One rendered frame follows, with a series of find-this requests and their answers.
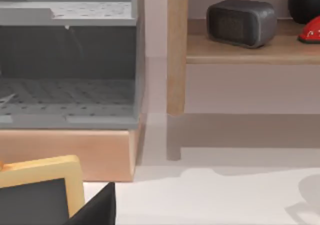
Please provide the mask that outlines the red dome-shaped object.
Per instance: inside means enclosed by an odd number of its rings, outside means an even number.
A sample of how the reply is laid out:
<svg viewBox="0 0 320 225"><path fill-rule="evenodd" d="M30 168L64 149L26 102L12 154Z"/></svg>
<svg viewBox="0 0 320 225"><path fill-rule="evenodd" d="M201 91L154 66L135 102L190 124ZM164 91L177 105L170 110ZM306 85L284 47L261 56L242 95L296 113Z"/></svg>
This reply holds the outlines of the red dome-shaped object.
<svg viewBox="0 0 320 225"><path fill-rule="evenodd" d="M320 44L320 16L305 25L297 40L305 44Z"/></svg>

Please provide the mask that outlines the pale wooden drawer front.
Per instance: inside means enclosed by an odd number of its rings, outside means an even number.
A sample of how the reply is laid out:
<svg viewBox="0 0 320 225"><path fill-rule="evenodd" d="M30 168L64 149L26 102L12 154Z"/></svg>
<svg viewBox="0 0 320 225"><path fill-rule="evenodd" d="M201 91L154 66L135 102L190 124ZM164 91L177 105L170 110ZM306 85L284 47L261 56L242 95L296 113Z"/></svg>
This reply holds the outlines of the pale wooden drawer front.
<svg viewBox="0 0 320 225"><path fill-rule="evenodd" d="M131 182L146 118L142 114L132 130L0 130L0 161L75 155L86 182Z"/></svg>

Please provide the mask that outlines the grey pierced drawer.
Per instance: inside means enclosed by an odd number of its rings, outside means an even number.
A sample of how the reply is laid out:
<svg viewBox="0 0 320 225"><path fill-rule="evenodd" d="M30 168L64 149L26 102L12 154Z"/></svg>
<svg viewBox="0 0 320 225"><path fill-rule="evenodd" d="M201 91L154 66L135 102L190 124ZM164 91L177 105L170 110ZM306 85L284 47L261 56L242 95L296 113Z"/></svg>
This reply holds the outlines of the grey pierced drawer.
<svg viewBox="0 0 320 225"><path fill-rule="evenodd" d="M0 130L133 130L145 0L0 0Z"/></svg>

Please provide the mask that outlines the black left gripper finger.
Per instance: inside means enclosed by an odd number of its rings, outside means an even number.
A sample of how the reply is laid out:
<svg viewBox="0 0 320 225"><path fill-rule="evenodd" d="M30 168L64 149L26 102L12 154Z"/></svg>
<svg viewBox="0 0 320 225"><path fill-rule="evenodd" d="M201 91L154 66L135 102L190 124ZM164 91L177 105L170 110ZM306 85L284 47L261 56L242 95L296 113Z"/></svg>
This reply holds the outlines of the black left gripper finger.
<svg viewBox="0 0 320 225"><path fill-rule="evenodd" d="M67 225L116 225L116 185L109 182L75 215Z"/></svg>

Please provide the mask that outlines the wooden open shelf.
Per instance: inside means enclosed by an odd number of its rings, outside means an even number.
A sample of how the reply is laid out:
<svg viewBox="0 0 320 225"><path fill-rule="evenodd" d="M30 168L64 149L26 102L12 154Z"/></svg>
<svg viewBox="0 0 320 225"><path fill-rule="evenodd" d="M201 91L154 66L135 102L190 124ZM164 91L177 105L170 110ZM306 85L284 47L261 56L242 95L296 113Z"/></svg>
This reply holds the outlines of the wooden open shelf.
<svg viewBox="0 0 320 225"><path fill-rule="evenodd" d="M185 111L186 67L194 65L284 65L320 67L320 45L294 40L299 26L283 20L275 40L258 50L209 41L205 21L188 19L188 0L167 0L167 113Z"/></svg>

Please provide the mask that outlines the wooden framed blackboard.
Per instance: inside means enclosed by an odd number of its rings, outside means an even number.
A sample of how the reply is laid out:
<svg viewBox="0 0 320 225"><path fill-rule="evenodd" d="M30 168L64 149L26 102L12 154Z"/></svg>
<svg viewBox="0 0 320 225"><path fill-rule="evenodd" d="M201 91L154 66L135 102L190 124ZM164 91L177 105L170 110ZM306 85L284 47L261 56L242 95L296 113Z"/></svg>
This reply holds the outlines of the wooden framed blackboard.
<svg viewBox="0 0 320 225"><path fill-rule="evenodd" d="M75 155L0 167L0 225L63 225L85 204Z"/></svg>

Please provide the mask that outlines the black round object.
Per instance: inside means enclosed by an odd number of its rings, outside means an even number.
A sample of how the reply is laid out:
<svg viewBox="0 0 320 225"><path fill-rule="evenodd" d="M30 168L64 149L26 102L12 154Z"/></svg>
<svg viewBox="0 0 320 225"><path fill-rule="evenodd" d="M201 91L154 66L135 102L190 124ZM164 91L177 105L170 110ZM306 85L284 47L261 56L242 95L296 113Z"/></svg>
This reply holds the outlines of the black round object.
<svg viewBox="0 0 320 225"><path fill-rule="evenodd" d="M320 0L288 0L288 10L298 24L307 24L320 16Z"/></svg>

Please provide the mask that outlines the dark grey rounded heater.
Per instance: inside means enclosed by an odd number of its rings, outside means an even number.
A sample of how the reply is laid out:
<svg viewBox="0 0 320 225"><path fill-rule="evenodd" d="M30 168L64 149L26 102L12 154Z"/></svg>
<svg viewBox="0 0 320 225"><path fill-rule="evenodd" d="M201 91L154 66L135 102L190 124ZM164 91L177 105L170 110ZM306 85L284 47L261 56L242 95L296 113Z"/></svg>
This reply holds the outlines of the dark grey rounded heater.
<svg viewBox="0 0 320 225"><path fill-rule="evenodd" d="M223 0L207 8L205 21L210 40L257 49L275 37L278 18L268 2Z"/></svg>

